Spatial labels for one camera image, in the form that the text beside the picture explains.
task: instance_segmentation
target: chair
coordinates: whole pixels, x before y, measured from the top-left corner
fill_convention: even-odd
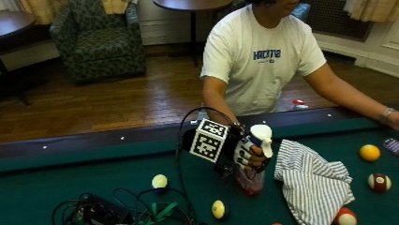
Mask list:
[[[246,5],[248,5],[246,0],[233,0],[229,7],[224,8],[214,14],[213,16],[214,24],[217,24],[225,18],[225,16],[228,16],[228,14],[230,14],[238,8],[245,7]],[[292,15],[306,23],[310,16],[310,4],[301,3],[300,6],[296,8],[296,10],[292,12]]]
[[[147,71],[136,4],[117,15],[105,13],[101,0],[70,0],[50,34],[76,83]]]

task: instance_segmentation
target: yellow billiard ball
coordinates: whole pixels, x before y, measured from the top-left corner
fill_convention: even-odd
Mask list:
[[[359,154],[366,161],[375,161],[382,155],[379,148],[373,144],[363,145]]]

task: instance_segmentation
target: white cloth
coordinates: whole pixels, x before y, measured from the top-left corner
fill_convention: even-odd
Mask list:
[[[298,224],[330,225],[342,206],[354,201],[351,177],[342,162],[328,162],[309,147],[284,140],[274,179]]]
[[[210,31],[201,78],[226,82],[226,102],[236,115],[270,113],[293,76],[306,76],[325,64],[310,26],[290,15],[268,29],[248,5]]]

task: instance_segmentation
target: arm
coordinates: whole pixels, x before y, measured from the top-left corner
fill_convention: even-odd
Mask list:
[[[389,108],[359,90],[357,90],[347,82],[345,82],[332,71],[329,64],[321,66],[310,75],[305,77],[312,88],[325,99],[347,107],[366,117],[381,120],[381,116]],[[389,125],[399,130],[399,112],[389,115]]]
[[[229,117],[232,122],[236,123],[238,122],[237,117],[225,101],[226,87],[228,84],[222,80],[214,77],[205,77],[203,99],[206,106],[222,112]],[[226,119],[217,112],[208,111],[208,113],[210,120],[224,125],[228,124]]]

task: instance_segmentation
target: wooden table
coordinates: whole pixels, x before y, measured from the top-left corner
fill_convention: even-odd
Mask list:
[[[0,41],[4,38],[10,38],[14,35],[18,35],[35,24],[35,17],[28,12],[23,11],[0,11]],[[19,99],[31,105],[27,101],[26,95],[23,94],[19,88],[15,88],[15,79],[12,78],[10,71],[0,58],[0,72],[2,72],[2,81],[0,81],[0,91],[7,94],[18,96]]]
[[[160,8],[189,11],[191,13],[191,53],[196,67],[199,67],[196,53],[196,13],[199,11],[214,11],[225,8],[232,2],[233,0],[153,0],[155,5]]]

